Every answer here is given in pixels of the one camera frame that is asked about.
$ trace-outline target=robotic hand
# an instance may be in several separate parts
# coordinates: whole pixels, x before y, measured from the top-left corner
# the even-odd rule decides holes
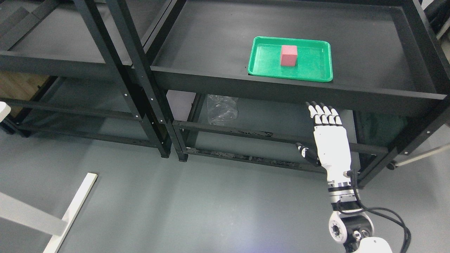
[[[347,131],[338,112],[324,104],[306,104],[314,119],[317,154],[300,143],[297,147],[306,160],[327,170],[328,192],[333,207],[328,223],[331,236],[343,244],[347,253],[392,253],[384,239],[372,236],[373,223],[358,204],[351,185]]]

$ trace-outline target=black shelf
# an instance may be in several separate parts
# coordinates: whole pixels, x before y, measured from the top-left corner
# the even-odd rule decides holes
[[[214,150],[220,153],[243,154],[252,157],[264,157],[269,160],[290,161],[308,167],[308,162],[303,159],[294,143],[312,140],[313,123],[309,117],[309,111],[305,106],[280,102],[267,102],[255,99],[239,99],[238,117],[226,122],[224,127],[229,129],[246,129],[250,132],[265,132],[272,136],[293,136],[291,142],[280,142],[270,139],[249,139],[242,136],[230,136],[207,131],[191,131],[194,139],[186,140],[186,146],[197,150]],[[207,99],[201,108],[195,108],[199,113],[195,123],[207,125],[207,128],[218,129],[221,127],[209,125],[207,121]],[[339,112],[344,126],[347,129],[349,141],[356,143],[355,124],[353,112],[342,110]],[[352,161],[355,169],[360,169],[358,153],[352,152]]]
[[[31,102],[30,106],[34,109],[17,128],[156,147],[131,113],[120,90],[110,82],[60,77],[39,102]],[[157,123],[156,126],[162,142],[170,143],[164,127]]]
[[[156,81],[166,89],[301,104],[317,100],[410,117],[425,115],[445,98],[450,82],[432,76],[445,73],[446,60],[436,50],[423,52],[423,45],[436,41],[420,42],[424,34],[411,30],[411,22],[420,19],[408,13],[412,2],[344,2],[188,0],[152,63]],[[333,81],[249,76],[256,36],[328,41]]]
[[[130,7],[141,45],[169,3],[120,2]],[[0,22],[8,28],[0,31],[0,69],[78,78],[67,79],[49,100],[0,98],[33,109],[20,121],[8,118],[8,128],[25,137],[46,131],[155,147],[169,156],[171,139],[134,75],[110,6],[94,0],[8,0],[0,7]]]
[[[133,22],[142,43],[154,30],[170,0],[127,0]],[[0,22],[19,7],[29,12],[42,1],[6,0],[0,4]],[[122,64],[132,62],[121,40],[106,4],[96,3],[102,20],[119,54]],[[73,2],[60,1],[47,10],[48,16],[38,22],[21,40],[8,50],[0,50],[0,64],[10,71],[49,74],[75,78],[111,79],[105,61]]]
[[[328,41],[334,79],[318,83],[248,75],[256,36]],[[144,49],[155,76],[153,85],[163,89],[301,106],[317,101],[353,111],[356,139],[350,147],[360,154],[362,187],[395,156],[410,154],[450,117],[450,66],[416,1],[178,0],[171,2],[151,38]],[[186,135],[200,138],[195,133],[203,131],[283,143],[296,138],[314,142],[265,128],[255,131],[252,124],[243,129],[211,126],[201,119],[198,123],[200,107],[193,106],[191,122],[173,124],[180,132],[172,139],[183,140],[186,154],[299,168],[271,163],[268,157],[258,162],[230,150],[225,154],[208,150],[212,146],[188,149],[193,138]]]

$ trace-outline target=shelf frame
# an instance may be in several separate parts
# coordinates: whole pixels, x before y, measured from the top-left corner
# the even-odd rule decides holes
[[[399,154],[410,154],[450,118],[450,97],[448,96],[450,93],[450,66],[439,46],[437,39],[429,27],[428,21],[420,4],[417,1],[310,1],[361,5],[384,5],[402,8],[405,13],[406,24],[409,25],[407,28],[411,29],[411,27],[414,27],[414,29],[411,29],[412,35],[415,41],[421,45],[415,50],[419,50],[420,54],[423,56],[425,67],[430,73],[430,80],[433,82],[435,90],[429,89],[430,92],[418,92],[378,88],[360,88],[340,84],[333,84],[333,86],[330,87],[325,84],[306,81],[282,80],[243,75],[232,76],[229,74],[217,75],[202,70],[191,71],[186,69],[177,69],[176,66],[167,68],[152,65],[150,68],[154,73],[156,84],[166,90],[171,89],[195,92],[198,94],[226,95],[295,104],[321,97],[324,98],[324,101],[322,102],[332,104],[338,108],[350,109],[354,111],[360,110],[365,112],[387,113],[414,118],[415,120],[409,121],[409,124],[389,145],[386,147],[377,147],[381,148],[383,152],[374,154],[370,152],[371,148],[368,148],[362,152],[373,155],[366,168],[362,168],[360,170],[361,173],[358,181],[359,185],[364,187],[383,168],[385,168],[395,156]],[[175,24],[185,3],[186,0],[173,1],[163,14],[161,21],[157,25],[156,31],[153,35],[151,35],[153,41],[149,40],[146,44],[146,55],[150,62],[153,63],[156,59],[158,52],[161,50],[163,43]],[[405,31],[403,31],[403,33],[400,32],[399,36],[404,36],[404,32]],[[411,54],[406,54],[406,57],[409,58],[408,62],[410,64],[412,59]],[[274,98],[274,91],[277,93],[277,98]],[[363,101],[355,103],[349,99],[355,97],[358,97],[360,98],[360,101]],[[408,104],[409,107],[407,109],[401,108],[404,104]],[[193,105],[193,111],[191,111],[192,113],[197,113],[194,109],[195,107],[196,105]],[[256,133],[252,136],[252,134],[243,134],[241,132],[247,131],[245,129],[228,129],[226,127],[208,126],[192,122],[174,121],[173,123],[174,127],[179,131],[176,132],[177,137],[172,138],[173,140],[178,141],[183,140],[183,143],[180,145],[183,152],[187,154],[206,155],[225,159],[230,159],[231,156],[230,154],[225,157],[220,157],[220,155],[217,155],[214,150],[203,152],[197,149],[194,150],[193,147],[187,147],[186,140],[189,138],[189,133],[193,131],[209,131],[257,139],[268,138],[264,136],[264,132],[256,133],[255,131],[252,131]],[[290,142],[292,141],[292,138],[281,138],[280,140],[282,142]]]

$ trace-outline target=shelf tray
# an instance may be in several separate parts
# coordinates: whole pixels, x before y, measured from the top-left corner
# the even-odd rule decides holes
[[[297,46],[295,66],[281,66],[283,45]],[[248,73],[254,76],[329,82],[333,79],[331,46],[326,41],[258,36],[253,40]]]

